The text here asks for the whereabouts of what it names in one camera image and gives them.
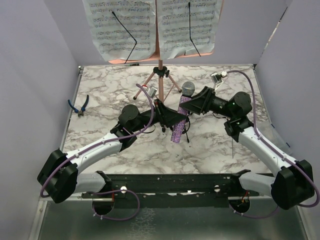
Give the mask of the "black microphone shock mount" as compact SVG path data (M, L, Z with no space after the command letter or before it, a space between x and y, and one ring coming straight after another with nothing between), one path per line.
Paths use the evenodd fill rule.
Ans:
M193 113L191 113L190 111L187 112L187 117L186 117L186 122L183 126L183 131L182 131L182 135L186 135L186 141L187 143L189 144L190 143L190 139L188 137L188 131L190 129L190 126L191 126L191 122L190 122L190 116L192 116ZM169 129L171 130L171 132L174 131L174 127L173 126L170 126Z

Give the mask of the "purple glitter microphone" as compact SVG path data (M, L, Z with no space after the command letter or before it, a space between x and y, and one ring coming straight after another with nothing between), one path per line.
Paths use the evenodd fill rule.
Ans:
M183 83L181 90L182 90L181 92L182 95L180 97L179 104L182 104L184 102L188 102L189 100L191 100L192 95L195 92L195 85L191 81L186 81ZM180 106L178 106L177 112L185 116L188 115L188 110ZM173 143L178 144L180 142L181 136L185 128L185 123L186 123L186 119L183 119L182 121L180 121L179 123L173 126L172 135L170 139Z

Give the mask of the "pink music stand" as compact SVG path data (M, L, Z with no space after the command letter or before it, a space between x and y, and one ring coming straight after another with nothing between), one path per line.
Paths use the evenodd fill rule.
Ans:
M168 69L163 65L163 61L165 60L161 60L160 59L160 49L159 49L159 38L158 38L158 19L157 19L157 0L155 0L155 6L156 6L156 50L154 52L154 54L147 58L147 59L144 59L144 60L128 60L128 61L123 61L123 60L120 60L120 59L117 59L117 60L111 60L109 62L117 62L117 63L132 63L132 62L142 62L142 61L149 61L149 60L156 60L158 61L158 65L157 67L155 67L153 69L153 75L156 75L158 76L158 89L159 91L162 91L163 90L163 79L165 77L169 77L170 74L168 72ZM192 55L192 56L182 56L182 57L196 57L195 55Z

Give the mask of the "sheet music page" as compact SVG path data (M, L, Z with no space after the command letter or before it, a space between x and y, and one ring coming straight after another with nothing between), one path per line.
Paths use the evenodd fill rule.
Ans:
M212 53L223 3L222 0L158 0L160 59Z
M156 51L154 0L84 0L92 42L101 57L145 60Z

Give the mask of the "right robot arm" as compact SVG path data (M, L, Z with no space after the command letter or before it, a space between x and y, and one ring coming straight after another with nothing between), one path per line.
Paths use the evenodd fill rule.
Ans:
M244 171L230 182L229 189L240 196L247 190L272 197L282 209L288 210L318 194L313 182L311 164L306 160L296 160L286 154L264 137L247 114L253 109L250 95L237 92L230 100L216 96L210 87L181 102L179 106L193 114L205 114L209 111L228 118L224 129L237 143L248 148L271 171L272 176Z

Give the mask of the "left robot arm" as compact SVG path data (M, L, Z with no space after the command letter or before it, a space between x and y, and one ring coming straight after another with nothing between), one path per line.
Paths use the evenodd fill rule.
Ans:
M139 112L133 104L126 105L117 125L107 135L80 149L67 153L57 149L49 155L37 176L41 184L40 196L50 197L56 204L76 193L106 197L112 188L111 180L102 171L84 173L85 169L129 148L149 126L160 124L171 128L185 119L185 115L166 107L158 99L151 102L150 109L145 112Z

